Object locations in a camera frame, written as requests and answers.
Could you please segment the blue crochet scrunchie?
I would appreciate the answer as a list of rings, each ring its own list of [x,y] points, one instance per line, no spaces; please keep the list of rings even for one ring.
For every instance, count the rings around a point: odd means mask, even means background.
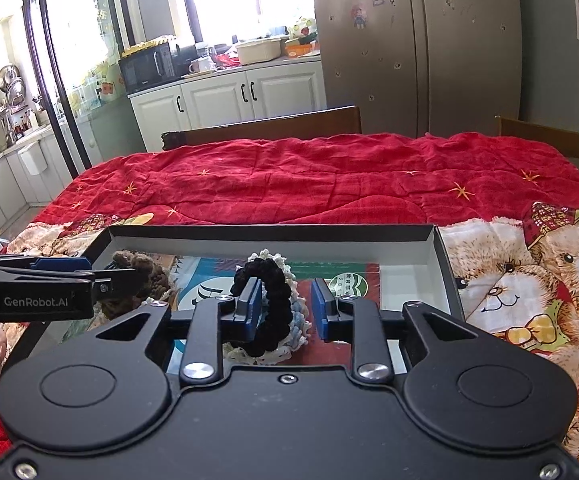
[[[297,290],[284,285],[265,292],[263,318],[256,333],[263,354],[298,350],[310,327],[306,299]]]

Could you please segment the black shallow cardboard box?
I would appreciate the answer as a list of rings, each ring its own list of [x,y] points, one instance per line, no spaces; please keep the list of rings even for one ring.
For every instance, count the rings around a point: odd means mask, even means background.
[[[321,278],[336,297],[358,296],[384,310],[425,302],[463,315],[439,230],[427,224],[393,226],[110,226],[59,242],[59,255],[110,266],[116,252],[153,258],[168,274],[177,311],[225,295],[236,270],[269,258],[294,287],[295,320],[287,341],[262,363],[347,364],[349,344],[321,341],[311,307],[311,283]]]

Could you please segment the printed booklet in box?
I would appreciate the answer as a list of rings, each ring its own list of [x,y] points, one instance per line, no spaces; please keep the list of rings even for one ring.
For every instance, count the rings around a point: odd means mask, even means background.
[[[223,345],[227,361],[247,365],[346,365],[350,358],[350,344],[344,341],[325,342],[318,335],[311,309],[311,281],[323,278],[336,297],[359,296],[377,302],[381,296],[381,279],[376,263],[289,261],[266,249],[254,252],[246,259],[175,256],[168,268],[172,292],[175,293],[175,309],[193,310],[201,300],[227,294],[234,283],[236,271],[257,257],[272,259],[284,270],[287,283],[306,299],[311,327],[306,342],[291,353],[250,356],[243,348],[227,342]]]

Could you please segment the red quilted bear blanket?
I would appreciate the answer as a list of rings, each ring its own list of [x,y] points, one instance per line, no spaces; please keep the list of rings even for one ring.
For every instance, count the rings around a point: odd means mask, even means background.
[[[562,365],[579,393],[579,169],[475,132],[234,140],[103,162],[8,244],[76,256],[114,224],[434,224],[467,322]],[[579,404],[565,438],[579,460]]]

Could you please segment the black microwave oven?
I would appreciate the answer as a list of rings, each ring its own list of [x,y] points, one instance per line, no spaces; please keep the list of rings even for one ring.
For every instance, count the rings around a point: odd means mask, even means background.
[[[119,66],[128,93],[154,88],[181,76],[178,69],[178,45],[172,41],[120,58]]]

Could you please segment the white kitchen cabinet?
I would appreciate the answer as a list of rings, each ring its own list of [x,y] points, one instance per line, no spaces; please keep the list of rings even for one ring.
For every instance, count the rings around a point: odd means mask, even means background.
[[[131,94],[148,152],[163,150],[163,133],[305,114],[327,107],[318,55],[279,58],[217,70]]]

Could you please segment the white mug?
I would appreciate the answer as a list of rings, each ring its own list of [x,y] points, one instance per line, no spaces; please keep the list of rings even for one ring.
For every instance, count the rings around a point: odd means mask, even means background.
[[[216,64],[214,64],[210,56],[196,58],[196,60],[190,62],[190,66],[188,66],[188,72],[190,74],[211,73],[215,69]]]

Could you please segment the cream plastic basin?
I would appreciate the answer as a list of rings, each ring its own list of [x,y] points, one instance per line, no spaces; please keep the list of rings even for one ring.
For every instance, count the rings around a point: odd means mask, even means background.
[[[239,64],[242,66],[276,60],[283,55],[283,36],[268,37],[236,44]]]

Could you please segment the orange bowl on counter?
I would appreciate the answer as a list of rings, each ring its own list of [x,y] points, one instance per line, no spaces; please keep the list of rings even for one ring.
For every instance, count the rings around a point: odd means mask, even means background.
[[[299,42],[286,42],[285,44],[285,52],[288,58],[302,58],[317,51],[317,44],[299,44]]]

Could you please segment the steel double door refrigerator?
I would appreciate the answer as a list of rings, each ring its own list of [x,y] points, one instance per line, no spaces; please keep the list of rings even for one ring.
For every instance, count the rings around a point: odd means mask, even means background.
[[[326,101],[366,133],[493,134],[521,106],[519,0],[314,0]]]

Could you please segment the brown wooden chair right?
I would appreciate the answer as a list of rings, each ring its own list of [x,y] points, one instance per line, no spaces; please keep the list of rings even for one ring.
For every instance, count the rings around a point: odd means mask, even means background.
[[[579,132],[536,125],[501,116],[495,117],[495,121],[498,125],[499,136],[513,136],[518,139],[549,144],[563,156],[579,159]]]

